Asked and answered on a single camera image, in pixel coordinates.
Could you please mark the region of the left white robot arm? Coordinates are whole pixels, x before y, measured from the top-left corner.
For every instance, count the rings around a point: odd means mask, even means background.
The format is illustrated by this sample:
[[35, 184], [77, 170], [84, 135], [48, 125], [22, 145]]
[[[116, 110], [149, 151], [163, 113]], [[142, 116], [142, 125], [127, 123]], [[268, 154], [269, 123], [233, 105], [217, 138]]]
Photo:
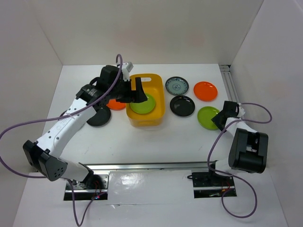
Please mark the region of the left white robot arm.
[[131, 62], [103, 67], [99, 77], [80, 89], [69, 109], [51, 129], [35, 142], [27, 140], [24, 143], [23, 150], [29, 164], [52, 182], [65, 178], [75, 180], [81, 188], [87, 189], [99, 181], [88, 166], [64, 160], [61, 154], [84, 124], [100, 116], [101, 109], [110, 100], [121, 103], [147, 100], [140, 77], [134, 79], [135, 89], [131, 87], [129, 73], [132, 69]]

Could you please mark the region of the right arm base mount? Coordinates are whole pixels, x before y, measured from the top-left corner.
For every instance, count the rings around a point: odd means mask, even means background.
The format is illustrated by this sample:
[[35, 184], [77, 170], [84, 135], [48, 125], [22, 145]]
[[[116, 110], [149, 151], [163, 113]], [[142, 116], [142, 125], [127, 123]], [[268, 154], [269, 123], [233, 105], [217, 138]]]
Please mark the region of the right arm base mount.
[[232, 177], [222, 176], [213, 172], [192, 172], [187, 176], [192, 181], [194, 198], [236, 197], [236, 189]]

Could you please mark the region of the green plate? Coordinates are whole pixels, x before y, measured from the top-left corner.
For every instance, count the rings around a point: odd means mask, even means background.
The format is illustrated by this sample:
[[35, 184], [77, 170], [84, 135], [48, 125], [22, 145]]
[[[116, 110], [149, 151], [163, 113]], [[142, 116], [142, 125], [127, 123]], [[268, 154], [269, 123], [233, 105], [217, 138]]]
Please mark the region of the green plate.
[[212, 106], [205, 106], [199, 109], [197, 112], [197, 120], [199, 124], [207, 130], [217, 130], [218, 127], [213, 123], [212, 119], [219, 113], [220, 111]]
[[154, 97], [146, 93], [147, 101], [142, 103], [130, 103], [130, 108], [137, 114], [148, 114], [156, 106]]

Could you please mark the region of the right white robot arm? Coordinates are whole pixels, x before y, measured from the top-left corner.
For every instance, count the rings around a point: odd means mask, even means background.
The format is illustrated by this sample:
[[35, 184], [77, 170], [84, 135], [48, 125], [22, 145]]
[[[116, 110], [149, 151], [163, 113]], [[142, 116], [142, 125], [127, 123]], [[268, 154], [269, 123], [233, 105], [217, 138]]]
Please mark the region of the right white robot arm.
[[[269, 120], [260, 122], [255, 120], [243, 119], [245, 114], [243, 105], [254, 105], [263, 108], [269, 114]], [[256, 131], [247, 125], [247, 122], [266, 124], [272, 121], [270, 111], [255, 103], [237, 103], [225, 101], [223, 109], [211, 119], [220, 130], [218, 138], [211, 147], [207, 158], [209, 172], [207, 181], [211, 185], [218, 185], [223, 180], [223, 175], [235, 175], [238, 172], [250, 174], [261, 174], [267, 165], [268, 135]], [[233, 137], [232, 145], [227, 158], [219, 161], [210, 161], [218, 140], [224, 133], [229, 133]]]

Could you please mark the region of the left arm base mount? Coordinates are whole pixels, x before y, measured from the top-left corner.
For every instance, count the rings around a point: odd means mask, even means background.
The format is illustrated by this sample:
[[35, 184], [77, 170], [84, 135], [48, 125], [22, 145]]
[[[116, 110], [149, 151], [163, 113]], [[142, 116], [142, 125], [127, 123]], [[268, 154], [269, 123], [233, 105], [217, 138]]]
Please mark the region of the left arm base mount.
[[89, 201], [92, 198], [97, 201], [107, 200], [108, 183], [109, 172], [99, 172], [89, 186], [73, 180], [72, 186], [66, 183], [63, 200], [72, 201], [72, 188], [75, 201]]

